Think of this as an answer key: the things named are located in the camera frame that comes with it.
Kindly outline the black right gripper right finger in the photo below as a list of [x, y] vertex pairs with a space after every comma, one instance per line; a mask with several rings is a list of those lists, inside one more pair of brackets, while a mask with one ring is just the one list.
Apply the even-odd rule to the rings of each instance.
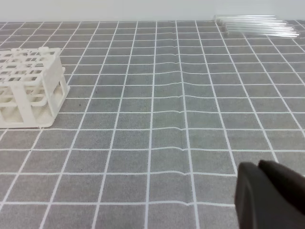
[[275, 161], [260, 160], [258, 167], [283, 198], [304, 215], [305, 177]]

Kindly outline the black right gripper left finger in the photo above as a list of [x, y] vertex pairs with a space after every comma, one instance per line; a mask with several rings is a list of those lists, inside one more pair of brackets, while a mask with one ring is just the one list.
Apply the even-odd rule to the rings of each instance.
[[241, 229], [303, 229], [305, 215], [286, 201], [250, 162], [238, 167], [234, 204]]

